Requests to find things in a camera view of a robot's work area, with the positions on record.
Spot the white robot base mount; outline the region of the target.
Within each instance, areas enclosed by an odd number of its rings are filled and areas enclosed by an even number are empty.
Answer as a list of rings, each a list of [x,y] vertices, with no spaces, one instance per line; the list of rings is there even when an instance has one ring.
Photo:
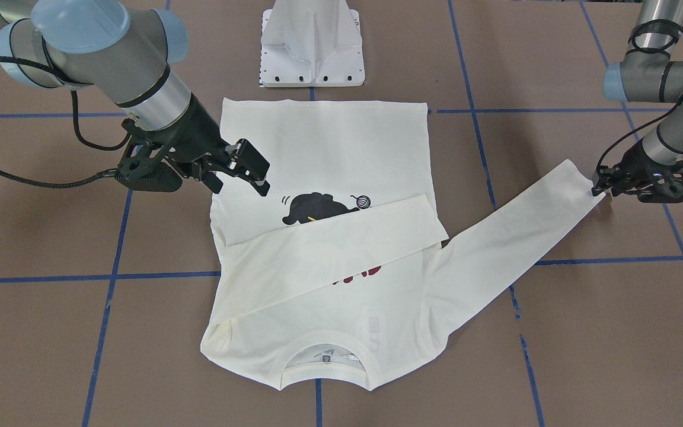
[[[262,13],[258,83],[357,87],[366,78],[358,11],[346,1],[276,1]]]

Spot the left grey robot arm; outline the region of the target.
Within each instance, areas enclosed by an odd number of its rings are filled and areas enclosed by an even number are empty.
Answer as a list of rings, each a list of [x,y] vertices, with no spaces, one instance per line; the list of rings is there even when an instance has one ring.
[[[624,59],[605,70],[607,99],[672,103],[619,163],[597,163],[592,195],[637,196],[643,203],[683,202],[683,1],[645,1]]]

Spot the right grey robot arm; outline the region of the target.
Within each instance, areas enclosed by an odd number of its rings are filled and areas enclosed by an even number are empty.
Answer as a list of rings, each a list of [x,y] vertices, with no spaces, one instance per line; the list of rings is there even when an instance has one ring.
[[[37,88],[70,91],[79,141],[78,89],[96,86],[126,118],[116,168],[65,184],[114,178],[133,191],[175,192],[183,179],[219,193],[218,173],[266,196],[269,162],[246,139],[223,140],[219,125],[171,69],[188,49],[171,11],[129,9],[119,1],[0,1],[0,65]]]

